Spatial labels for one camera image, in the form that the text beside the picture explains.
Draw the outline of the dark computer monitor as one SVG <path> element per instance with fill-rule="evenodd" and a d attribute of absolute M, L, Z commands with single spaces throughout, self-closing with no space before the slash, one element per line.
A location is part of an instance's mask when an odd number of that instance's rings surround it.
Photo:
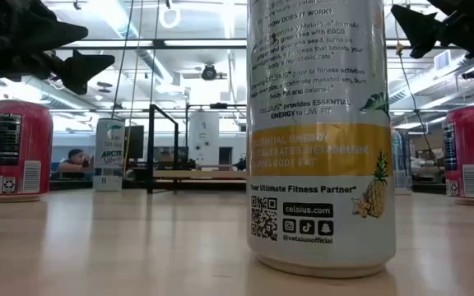
<path fill-rule="evenodd" d="M 129 159 L 141 159 L 144 156 L 144 127 L 131 126 L 126 127 L 125 131 L 125 150 Z"/>

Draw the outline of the white pineapple Celsius can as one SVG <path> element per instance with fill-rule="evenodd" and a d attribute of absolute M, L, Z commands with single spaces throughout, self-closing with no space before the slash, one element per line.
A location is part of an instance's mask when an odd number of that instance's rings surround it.
<path fill-rule="evenodd" d="M 248 0 L 248 244 L 356 278 L 396 252 L 383 0 Z"/>

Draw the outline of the white ceiling air vent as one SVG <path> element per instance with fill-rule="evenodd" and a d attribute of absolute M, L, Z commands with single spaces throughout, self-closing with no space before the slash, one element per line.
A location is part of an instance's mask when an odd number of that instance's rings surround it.
<path fill-rule="evenodd" d="M 448 67 L 451 63 L 451 51 L 445 50 L 438 55 L 434 56 L 434 69 L 436 71 L 442 70 Z"/>

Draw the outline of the person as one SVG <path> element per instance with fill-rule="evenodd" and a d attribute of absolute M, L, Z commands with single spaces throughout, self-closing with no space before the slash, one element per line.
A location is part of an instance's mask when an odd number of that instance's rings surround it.
<path fill-rule="evenodd" d="M 67 158 L 58 166 L 59 172 L 82 172 L 90 173 L 93 169 L 94 158 L 83 150 L 72 149 Z"/>

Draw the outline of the black-framed wooden shelf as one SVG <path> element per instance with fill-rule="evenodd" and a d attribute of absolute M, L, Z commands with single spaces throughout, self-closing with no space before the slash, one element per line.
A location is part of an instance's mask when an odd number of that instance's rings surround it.
<path fill-rule="evenodd" d="M 166 112 L 164 112 L 156 104 L 150 104 L 149 109 L 149 128 L 147 139 L 146 153 L 146 177 L 145 189 L 148 194 L 153 193 L 155 178 L 171 178 L 175 183 L 180 178 L 209 178 L 209 179 L 243 179 L 247 178 L 247 174 L 243 171 L 186 171 L 179 170 L 179 124 Z M 174 125 L 174 155 L 171 170 L 154 170 L 154 140 L 155 140 L 155 120 L 156 113 L 160 113 L 164 118 L 168 119 Z"/>

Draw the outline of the blue Red Bull can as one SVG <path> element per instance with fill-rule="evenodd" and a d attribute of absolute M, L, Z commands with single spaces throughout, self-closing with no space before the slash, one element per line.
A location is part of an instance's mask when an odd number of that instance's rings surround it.
<path fill-rule="evenodd" d="M 392 130 L 393 176 L 397 195 L 412 194 L 410 142 L 407 130 Z"/>

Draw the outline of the overhead frame bar with lights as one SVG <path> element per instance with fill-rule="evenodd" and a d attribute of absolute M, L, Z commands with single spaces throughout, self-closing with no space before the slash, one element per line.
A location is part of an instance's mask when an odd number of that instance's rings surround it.
<path fill-rule="evenodd" d="M 58 47 L 60 50 L 69 49 L 246 49 L 252 46 L 281 46 L 303 44 L 330 44 L 350 47 L 360 47 L 361 40 L 353 38 L 308 37 L 298 39 L 280 38 L 273 41 L 247 41 L 246 39 L 84 39 Z"/>

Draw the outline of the white Arctic Vibe Celsius can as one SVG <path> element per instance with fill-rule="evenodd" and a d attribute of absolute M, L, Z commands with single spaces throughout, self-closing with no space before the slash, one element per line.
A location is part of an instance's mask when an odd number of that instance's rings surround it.
<path fill-rule="evenodd" d="M 124 121 L 100 118 L 96 126 L 93 189 L 119 192 L 123 183 Z"/>

